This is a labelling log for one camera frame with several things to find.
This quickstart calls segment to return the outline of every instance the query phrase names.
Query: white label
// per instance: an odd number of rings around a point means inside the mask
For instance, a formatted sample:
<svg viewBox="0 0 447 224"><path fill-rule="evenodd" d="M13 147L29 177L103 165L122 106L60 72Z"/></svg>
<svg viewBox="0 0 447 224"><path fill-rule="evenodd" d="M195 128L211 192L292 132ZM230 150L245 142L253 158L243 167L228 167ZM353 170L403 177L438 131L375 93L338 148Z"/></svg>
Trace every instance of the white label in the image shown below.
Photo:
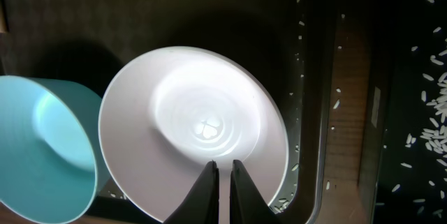
<svg viewBox="0 0 447 224"><path fill-rule="evenodd" d="M372 116L371 123L377 128L377 118L379 117L379 106L380 106L380 89L375 88L374 90L374 102L372 104Z"/></svg>

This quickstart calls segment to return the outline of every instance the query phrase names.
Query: light blue cup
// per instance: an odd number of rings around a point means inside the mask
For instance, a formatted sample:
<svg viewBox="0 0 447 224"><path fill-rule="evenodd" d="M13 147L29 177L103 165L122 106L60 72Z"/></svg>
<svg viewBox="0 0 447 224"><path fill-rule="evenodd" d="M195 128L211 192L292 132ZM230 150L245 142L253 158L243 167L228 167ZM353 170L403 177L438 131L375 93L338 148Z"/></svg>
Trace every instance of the light blue cup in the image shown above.
<svg viewBox="0 0 447 224"><path fill-rule="evenodd" d="M37 223L81 217L110 178L100 105L81 84L0 76L0 201Z"/></svg>

